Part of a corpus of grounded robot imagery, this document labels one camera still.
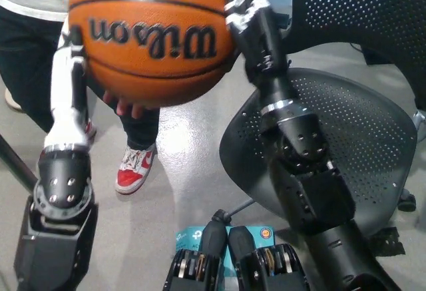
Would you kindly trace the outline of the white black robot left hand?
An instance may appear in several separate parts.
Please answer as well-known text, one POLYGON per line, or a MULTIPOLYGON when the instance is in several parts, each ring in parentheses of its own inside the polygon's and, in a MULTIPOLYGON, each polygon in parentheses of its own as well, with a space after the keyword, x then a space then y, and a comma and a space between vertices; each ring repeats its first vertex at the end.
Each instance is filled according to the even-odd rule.
POLYGON ((87 56, 78 26, 64 23, 51 71, 51 115, 53 126, 44 140, 44 150, 89 152, 86 132, 87 56))

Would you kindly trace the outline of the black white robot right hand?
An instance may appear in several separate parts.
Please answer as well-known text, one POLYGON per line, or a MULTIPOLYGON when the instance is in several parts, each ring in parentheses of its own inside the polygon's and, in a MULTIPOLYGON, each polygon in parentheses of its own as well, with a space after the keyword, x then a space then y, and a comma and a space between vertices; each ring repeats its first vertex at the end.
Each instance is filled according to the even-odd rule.
POLYGON ((245 58, 248 80, 260 92, 263 113, 295 103, 297 94, 287 78, 287 56, 269 0, 228 0, 226 25, 245 58))

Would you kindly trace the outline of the person bare hand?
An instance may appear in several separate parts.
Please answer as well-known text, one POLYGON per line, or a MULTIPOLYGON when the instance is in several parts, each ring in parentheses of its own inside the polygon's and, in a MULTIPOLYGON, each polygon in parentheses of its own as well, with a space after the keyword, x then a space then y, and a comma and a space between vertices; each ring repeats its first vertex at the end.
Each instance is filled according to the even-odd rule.
POLYGON ((104 92, 103 101, 108 105, 114 103, 114 111, 118 116, 124 116, 130 113, 130 116, 134 119, 142 117, 145 111, 155 110, 155 108, 152 107, 144 107, 140 103, 131 103, 125 98, 115 96, 110 91, 104 92))

